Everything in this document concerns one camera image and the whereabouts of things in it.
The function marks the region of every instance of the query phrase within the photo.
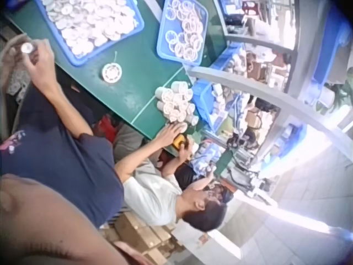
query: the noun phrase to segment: navy blue t-shirt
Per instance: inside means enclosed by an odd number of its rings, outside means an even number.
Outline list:
[[[34,179],[54,189],[101,226],[124,201],[111,143],[87,134],[74,139],[46,98],[36,88],[29,89],[18,131],[0,146],[1,174]]]

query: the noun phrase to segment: workbench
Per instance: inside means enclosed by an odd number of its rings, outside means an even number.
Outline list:
[[[184,65],[161,59],[157,55],[159,20],[164,0],[137,2],[145,28],[91,58],[81,67],[71,65],[66,59],[34,1],[29,1],[15,13],[6,13],[6,18],[32,39],[49,39],[60,68],[127,123],[153,138],[166,122],[156,107],[156,88],[170,87],[175,80],[187,81],[189,86],[192,82]],[[201,64],[209,67],[226,48],[226,40],[214,2],[199,2],[207,8],[210,18]],[[103,81],[100,72],[104,65],[113,62],[115,51],[116,62],[122,67],[122,78],[116,84],[108,84]]]

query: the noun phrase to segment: person in navy shirt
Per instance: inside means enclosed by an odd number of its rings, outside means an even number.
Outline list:
[[[38,47],[36,64],[23,55],[33,86],[20,110],[17,132],[0,145],[1,174],[52,188],[100,227],[120,210],[124,199],[111,143],[93,136],[63,93],[48,40],[33,42]]]

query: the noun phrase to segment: neck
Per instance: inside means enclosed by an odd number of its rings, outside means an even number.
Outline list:
[[[188,202],[186,202],[182,195],[178,196],[175,205],[176,218],[183,218],[184,214],[188,211],[192,211],[194,208]]]

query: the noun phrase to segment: blue plastic crate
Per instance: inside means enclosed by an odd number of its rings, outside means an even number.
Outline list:
[[[72,65],[75,65],[75,66],[81,66],[83,65],[84,63],[87,62],[88,59],[92,58],[93,56],[101,53],[102,51],[104,51],[105,49],[109,48],[110,46],[116,44],[117,42],[121,41],[121,40],[124,40],[138,32],[140,32],[144,27],[145,27],[145,22],[143,21],[142,19],[142,16],[141,16],[141,13],[140,11],[138,10],[137,8],[137,5],[134,3],[133,0],[126,0],[126,5],[128,7],[130,7],[131,9],[133,9],[135,11],[135,16],[134,18],[137,20],[138,22],[138,25],[137,27],[132,31],[130,32],[129,34],[124,34],[121,36],[121,39],[120,40],[117,40],[117,41],[111,41],[109,40],[107,43],[103,44],[102,46],[100,47],[95,47],[94,50],[92,52],[90,52],[89,54],[81,57],[81,58],[77,58],[71,51],[70,47],[67,46],[66,42],[65,42],[65,39],[61,36],[59,30],[56,28],[56,25],[49,20],[48,18],[48,15],[46,13],[46,10],[45,10],[45,7],[44,5],[42,4],[42,1],[41,0],[35,0],[38,8],[39,8],[39,11],[41,12],[41,14],[43,15],[44,17],[44,20],[45,22],[48,24],[49,28],[51,29],[51,32],[53,33],[55,39],[57,40],[57,42],[59,43],[62,51],[64,52],[64,54],[66,55],[67,59],[70,61],[70,63]]]
[[[165,0],[165,2],[164,2],[162,21],[161,21],[161,25],[159,27],[159,33],[158,33],[157,54],[159,55],[159,57],[161,57],[163,59],[177,61],[177,62],[185,63],[187,65],[198,66],[201,64],[202,56],[204,54],[206,32],[207,32],[207,25],[208,25],[208,11],[198,1],[180,0],[181,3],[183,3],[184,1],[189,1],[189,2],[193,3],[195,5],[195,7],[200,10],[199,14],[201,15],[201,22],[204,25],[204,30],[202,31],[202,34],[201,34],[202,38],[204,39],[204,42],[202,43],[201,50],[197,53],[197,60],[194,62],[190,62],[190,61],[187,61],[183,58],[178,58],[169,49],[169,44],[165,39],[165,34],[167,33],[167,31],[172,30],[172,31],[176,32],[177,34],[183,32],[183,29],[181,27],[181,21],[179,19],[175,18],[174,20],[169,20],[165,17],[166,13],[167,13],[167,8],[171,6],[172,0]]]
[[[240,52],[240,48],[244,48],[244,45],[241,43],[233,43],[232,46],[225,49],[225,51],[217,58],[210,68],[223,70],[229,63],[232,56]],[[210,115],[213,111],[213,104],[215,102],[215,98],[212,95],[212,83],[204,79],[199,79],[194,83],[191,89],[194,93],[192,101],[200,114],[200,118],[207,122],[211,131],[216,132],[224,121],[224,118],[219,117],[214,124],[211,123]],[[226,111],[229,111],[234,105],[237,96],[238,95],[236,94],[234,99],[226,104]]]

